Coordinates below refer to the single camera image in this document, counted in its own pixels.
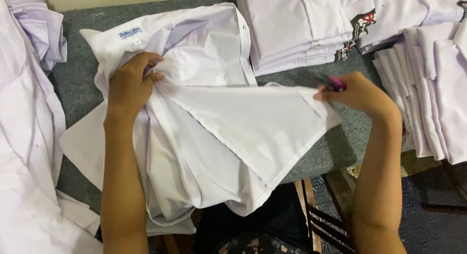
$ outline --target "person's left hand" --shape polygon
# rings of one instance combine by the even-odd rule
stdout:
[[[143,78],[144,68],[155,66],[153,60],[163,61],[164,58],[155,53],[141,52],[115,71],[109,82],[106,118],[111,117],[112,121],[133,126],[138,113],[152,94],[153,84],[164,78],[160,73]]]

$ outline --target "person's right hand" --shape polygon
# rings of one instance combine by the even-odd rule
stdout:
[[[343,92],[327,91],[324,85],[318,87],[319,93],[314,95],[315,100],[338,101],[350,108],[365,112],[371,118],[386,118],[399,114],[400,111],[392,99],[361,72],[338,77],[347,84]]]

